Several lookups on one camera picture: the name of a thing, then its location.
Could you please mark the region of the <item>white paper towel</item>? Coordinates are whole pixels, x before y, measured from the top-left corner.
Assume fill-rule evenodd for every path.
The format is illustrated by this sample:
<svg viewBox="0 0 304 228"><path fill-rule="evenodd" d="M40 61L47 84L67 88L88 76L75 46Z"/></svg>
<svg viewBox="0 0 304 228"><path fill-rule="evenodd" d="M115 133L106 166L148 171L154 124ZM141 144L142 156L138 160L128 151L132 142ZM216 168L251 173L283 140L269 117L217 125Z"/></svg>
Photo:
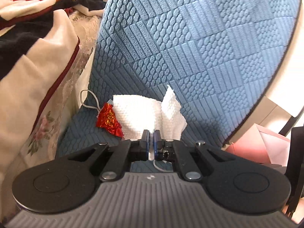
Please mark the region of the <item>white paper towel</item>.
<svg viewBox="0 0 304 228"><path fill-rule="evenodd" d="M114 95L113 110L124 139L140 139L144 130L159 130L162 139L180 140L187 126L181 104L170 86L162 101L141 95Z"/></svg>

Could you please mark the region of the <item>red tea packet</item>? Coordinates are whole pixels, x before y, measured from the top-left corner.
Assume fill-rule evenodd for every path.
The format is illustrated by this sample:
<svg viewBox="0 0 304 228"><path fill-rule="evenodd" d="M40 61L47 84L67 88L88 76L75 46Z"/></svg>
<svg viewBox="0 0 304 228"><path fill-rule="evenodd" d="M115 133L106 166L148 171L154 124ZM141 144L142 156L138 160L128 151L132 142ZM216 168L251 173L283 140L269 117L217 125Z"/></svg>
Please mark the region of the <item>red tea packet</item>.
<svg viewBox="0 0 304 228"><path fill-rule="evenodd" d="M115 116L112 104L105 103L102 109L99 111L96 127L105 129L107 132L116 137L124 137L122 126Z"/></svg>

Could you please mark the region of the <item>pink cardboard box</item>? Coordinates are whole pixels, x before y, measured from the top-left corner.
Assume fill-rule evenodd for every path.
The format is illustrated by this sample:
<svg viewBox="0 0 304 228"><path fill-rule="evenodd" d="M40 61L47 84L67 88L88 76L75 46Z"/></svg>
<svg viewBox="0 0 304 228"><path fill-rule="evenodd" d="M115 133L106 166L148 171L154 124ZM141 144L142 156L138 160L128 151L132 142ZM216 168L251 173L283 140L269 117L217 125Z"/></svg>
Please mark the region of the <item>pink cardboard box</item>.
<svg viewBox="0 0 304 228"><path fill-rule="evenodd" d="M253 124L241 138L229 145L226 151L256 163L285 167L289 159L290 139Z"/></svg>

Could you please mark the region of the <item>floral lace bed cover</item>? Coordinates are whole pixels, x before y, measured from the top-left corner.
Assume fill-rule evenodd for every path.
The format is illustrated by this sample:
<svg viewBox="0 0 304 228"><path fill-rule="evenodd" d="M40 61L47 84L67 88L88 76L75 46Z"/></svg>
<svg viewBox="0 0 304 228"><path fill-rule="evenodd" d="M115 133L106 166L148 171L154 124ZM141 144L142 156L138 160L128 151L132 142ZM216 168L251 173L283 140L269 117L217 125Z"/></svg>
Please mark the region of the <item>floral lace bed cover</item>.
<svg viewBox="0 0 304 228"><path fill-rule="evenodd" d="M101 19L56 10L1 31L1 221L18 212L12 182L53 160L79 109Z"/></svg>

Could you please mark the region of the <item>blue textured seat cushion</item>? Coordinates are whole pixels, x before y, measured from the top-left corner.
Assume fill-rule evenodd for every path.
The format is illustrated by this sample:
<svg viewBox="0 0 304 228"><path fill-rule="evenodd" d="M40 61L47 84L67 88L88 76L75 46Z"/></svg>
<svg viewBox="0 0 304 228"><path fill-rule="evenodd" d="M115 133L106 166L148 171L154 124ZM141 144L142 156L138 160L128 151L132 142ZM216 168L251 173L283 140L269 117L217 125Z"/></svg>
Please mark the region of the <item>blue textured seat cushion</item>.
<svg viewBox="0 0 304 228"><path fill-rule="evenodd" d="M261 100L301 0L108 0L86 104L115 94L160 100L170 86L182 141L220 147Z"/></svg>

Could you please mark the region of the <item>red black cream blanket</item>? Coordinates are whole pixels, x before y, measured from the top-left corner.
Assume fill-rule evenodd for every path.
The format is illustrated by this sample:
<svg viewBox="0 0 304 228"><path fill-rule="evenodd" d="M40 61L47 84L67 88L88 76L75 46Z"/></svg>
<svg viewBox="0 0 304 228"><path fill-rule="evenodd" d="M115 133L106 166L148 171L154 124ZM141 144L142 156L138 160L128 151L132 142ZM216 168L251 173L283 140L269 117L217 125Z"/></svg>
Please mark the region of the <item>red black cream blanket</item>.
<svg viewBox="0 0 304 228"><path fill-rule="evenodd" d="M107 0L1 0L1 174L54 139Z"/></svg>

